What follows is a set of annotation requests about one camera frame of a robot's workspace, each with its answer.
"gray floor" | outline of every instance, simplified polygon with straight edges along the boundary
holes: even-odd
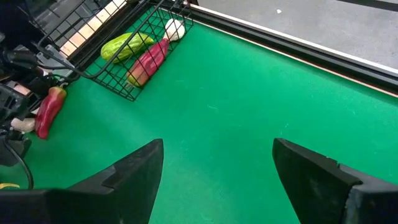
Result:
[[[398,68],[398,12],[335,0],[199,0],[199,5]]]

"red pepper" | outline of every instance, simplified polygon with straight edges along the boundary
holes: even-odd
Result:
[[[142,87],[163,63],[169,49],[169,40],[164,38],[143,53],[126,73],[130,84]]]
[[[47,139],[52,121],[61,110],[67,92],[62,87],[51,87],[36,116],[35,130],[41,139]]]

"yellow object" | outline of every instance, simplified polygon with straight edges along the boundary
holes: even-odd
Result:
[[[8,184],[8,183],[4,183],[4,184],[0,184],[0,189],[3,189],[5,187],[16,187],[16,188],[20,188],[19,185],[17,184]]]

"cucumber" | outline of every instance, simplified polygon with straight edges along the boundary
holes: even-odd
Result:
[[[101,48],[101,57],[105,60],[111,59],[111,57],[116,53],[116,51],[119,50],[119,48],[122,46],[123,43],[125,43],[125,41],[130,37],[131,34],[132,33],[126,33],[120,35],[119,37],[104,44]],[[118,63],[121,60],[128,58],[130,55],[132,55],[132,53],[136,54],[140,50],[144,49],[144,43],[146,45],[153,44],[154,40],[146,34],[137,33],[129,41],[128,46],[130,47],[126,45],[119,53],[118,55],[119,59],[115,58],[113,60],[113,63]]]

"green table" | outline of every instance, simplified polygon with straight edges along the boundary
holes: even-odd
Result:
[[[398,184],[397,118],[393,96],[195,24],[135,102],[78,80],[26,162],[35,188],[67,188],[162,138],[151,223],[298,223],[273,139]]]

